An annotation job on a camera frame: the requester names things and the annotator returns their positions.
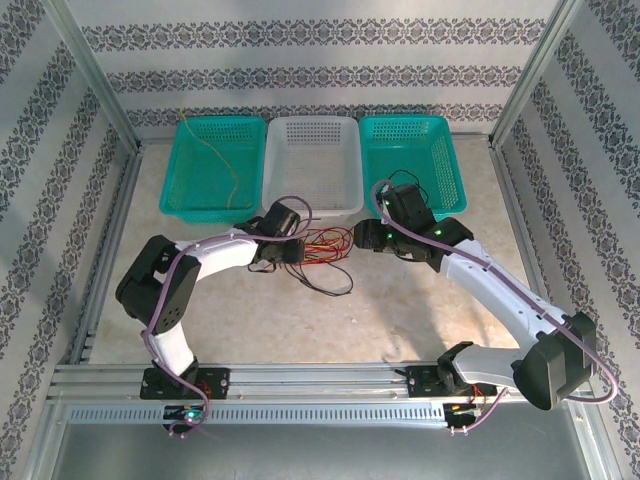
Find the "teal basket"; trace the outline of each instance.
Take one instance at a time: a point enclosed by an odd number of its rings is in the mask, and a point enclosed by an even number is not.
[[[360,120],[365,202],[374,212],[373,185],[393,174],[394,185],[416,183],[429,195],[429,207],[440,221],[467,207],[449,124],[443,117],[379,115]]]
[[[193,134],[184,122],[176,131],[160,210],[188,223],[249,220],[260,207],[262,194],[264,120],[197,117],[188,122]],[[233,168],[237,187],[224,160],[204,142],[213,145]]]

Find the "white arm segment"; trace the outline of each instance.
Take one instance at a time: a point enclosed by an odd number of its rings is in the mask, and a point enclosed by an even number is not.
[[[232,228],[227,233],[244,234]],[[176,242],[179,250],[198,242]],[[201,264],[198,280],[231,267],[249,265],[258,249],[253,240],[223,239],[207,246],[198,246],[187,255],[195,257]],[[182,321],[171,330],[149,337],[160,360],[176,375],[180,376],[191,365],[193,352],[187,344],[182,330]]]
[[[489,262],[511,282],[520,288],[538,306],[564,324],[564,312],[535,295],[513,275],[500,266],[476,240],[464,240],[456,248]],[[516,295],[495,274],[477,263],[452,253],[442,259],[440,271],[477,298],[509,330],[520,348],[487,348],[471,345],[453,360],[456,371],[466,383],[490,383],[514,387],[511,364],[522,360],[529,349],[537,343],[539,332],[552,333],[555,328],[524,300]]]

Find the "enclosure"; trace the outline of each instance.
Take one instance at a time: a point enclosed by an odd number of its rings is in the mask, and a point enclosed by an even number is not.
[[[0,478],[640,476],[639,8],[0,0]],[[423,264],[354,249],[338,298],[280,271],[198,283],[186,336],[202,365],[230,369],[229,392],[202,435],[168,438],[168,403],[139,396],[142,325],[115,290],[150,237],[229,228],[159,209],[181,114],[445,117],[467,200],[454,217],[596,322],[618,397],[541,412],[514,393],[468,437],[429,428],[441,402],[394,372],[514,339]],[[340,285],[331,270],[308,274]],[[607,388],[600,374],[580,393]]]

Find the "plastic basket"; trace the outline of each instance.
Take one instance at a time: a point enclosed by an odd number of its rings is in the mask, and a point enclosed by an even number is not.
[[[197,117],[188,122],[193,135],[184,122],[178,125],[160,210],[189,223],[237,223],[250,219],[260,206],[264,120]],[[237,187],[229,167],[203,141],[213,145],[233,168]]]
[[[429,195],[428,205],[436,220],[460,213],[467,207],[447,120],[426,115],[380,115],[360,120],[362,171],[366,205],[371,187],[393,174],[395,185],[420,180]]]
[[[364,205],[358,123],[353,118],[300,116],[269,124],[262,206],[284,195],[309,202],[314,218],[351,215]],[[306,213],[298,202],[287,206]]]

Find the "white basket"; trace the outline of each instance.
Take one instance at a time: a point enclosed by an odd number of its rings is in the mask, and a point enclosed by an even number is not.
[[[353,118],[281,117],[269,124],[263,208],[269,210],[284,195],[308,201],[314,218],[352,215],[362,209],[360,134]],[[284,203],[306,213],[299,202]]]

